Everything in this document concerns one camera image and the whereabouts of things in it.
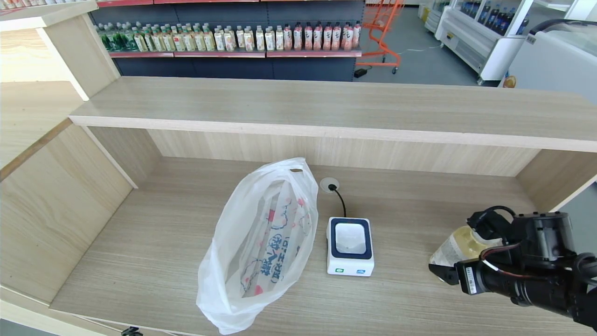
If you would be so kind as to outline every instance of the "white plastic bag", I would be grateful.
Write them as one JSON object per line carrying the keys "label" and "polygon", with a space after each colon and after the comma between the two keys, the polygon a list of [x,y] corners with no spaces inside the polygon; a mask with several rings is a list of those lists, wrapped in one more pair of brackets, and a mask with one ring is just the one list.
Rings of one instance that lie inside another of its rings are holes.
{"label": "white plastic bag", "polygon": [[198,273],[197,306],[221,334],[247,329],[299,279],[315,239],[317,191],[304,158],[266,164],[236,186]]}

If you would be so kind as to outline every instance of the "robotic arm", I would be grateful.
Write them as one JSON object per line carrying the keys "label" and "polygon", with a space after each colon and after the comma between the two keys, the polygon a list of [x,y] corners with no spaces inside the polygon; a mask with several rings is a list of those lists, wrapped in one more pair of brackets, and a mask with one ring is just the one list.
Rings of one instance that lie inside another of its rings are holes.
{"label": "robotic arm", "polygon": [[[496,210],[508,211],[510,223]],[[597,331],[597,259],[576,254],[568,214],[516,215],[504,206],[475,212],[467,224],[483,239],[501,238],[503,246],[481,252],[478,259],[453,267],[429,264],[450,285],[460,283],[469,295],[494,292],[519,306],[537,306],[571,317]]]}

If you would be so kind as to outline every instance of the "gray floor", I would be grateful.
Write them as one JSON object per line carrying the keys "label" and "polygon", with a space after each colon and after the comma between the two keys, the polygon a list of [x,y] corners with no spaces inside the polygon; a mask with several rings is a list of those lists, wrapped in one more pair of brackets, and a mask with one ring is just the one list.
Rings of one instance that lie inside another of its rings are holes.
{"label": "gray floor", "polygon": [[[366,83],[407,83],[407,84],[443,84],[477,85],[478,74],[448,48],[439,48],[431,32],[423,26],[417,16],[416,7],[407,7],[392,23],[390,32],[384,41],[397,53],[402,53],[400,67],[395,75],[392,68],[375,66],[366,75],[355,78],[356,82]],[[368,38],[364,29],[361,38],[363,51],[374,51],[377,44]],[[387,62],[396,62],[393,56]],[[497,86],[498,82],[487,82],[486,86]]]}

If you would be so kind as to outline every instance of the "wooden panel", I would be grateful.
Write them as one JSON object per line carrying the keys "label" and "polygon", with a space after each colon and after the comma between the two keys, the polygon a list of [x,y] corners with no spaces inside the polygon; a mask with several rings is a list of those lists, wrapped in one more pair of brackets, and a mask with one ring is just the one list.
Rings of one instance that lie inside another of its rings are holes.
{"label": "wooden panel", "polygon": [[597,181],[597,154],[544,149],[516,178],[539,211],[555,211]]}
{"label": "wooden panel", "polygon": [[271,162],[305,157],[322,166],[516,176],[539,152],[440,143],[149,130],[163,156]]}
{"label": "wooden panel", "polygon": [[47,28],[38,28],[48,48],[62,59],[69,78],[83,100],[89,100],[120,77],[99,36],[84,14]]}
{"label": "wooden panel", "polygon": [[162,157],[147,130],[89,127],[106,151],[138,186]]}
{"label": "wooden panel", "polygon": [[[106,224],[51,307],[175,334],[218,335],[195,305],[197,269],[228,197],[259,165],[163,158]],[[325,272],[325,227],[341,204],[336,195],[320,194],[318,233],[300,280],[242,335],[590,333],[500,295],[468,296],[427,269],[431,254],[472,212],[495,204],[533,210],[515,178],[311,169],[317,180],[339,179],[349,216],[370,219],[376,269],[367,279]]]}
{"label": "wooden panel", "polygon": [[34,29],[0,33],[0,50],[2,82],[69,80],[64,64]]}
{"label": "wooden panel", "polygon": [[9,320],[31,328],[60,336],[119,336],[114,329],[101,326],[80,317],[50,310],[47,304],[17,294],[7,288],[0,289],[0,314]]}
{"label": "wooden panel", "polygon": [[49,303],[130,190],[68,127],[2,181],[2,284]]}
{"label": "wooden panel", "polygon": [[595,110],[574,93],[523,89],[122,77],[70,118],[83,126],[597,152]]}

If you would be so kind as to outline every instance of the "sticker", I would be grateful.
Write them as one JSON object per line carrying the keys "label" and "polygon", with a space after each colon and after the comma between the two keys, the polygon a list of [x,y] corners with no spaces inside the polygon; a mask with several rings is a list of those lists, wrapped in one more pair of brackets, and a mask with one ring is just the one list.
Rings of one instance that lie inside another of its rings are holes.
{"label": "sticker", "polygon": [[475,276],[473,275],[473,268],[466,268],[466,280],[469,283],[469,294],[477,294],[477,286],[475,286]]}

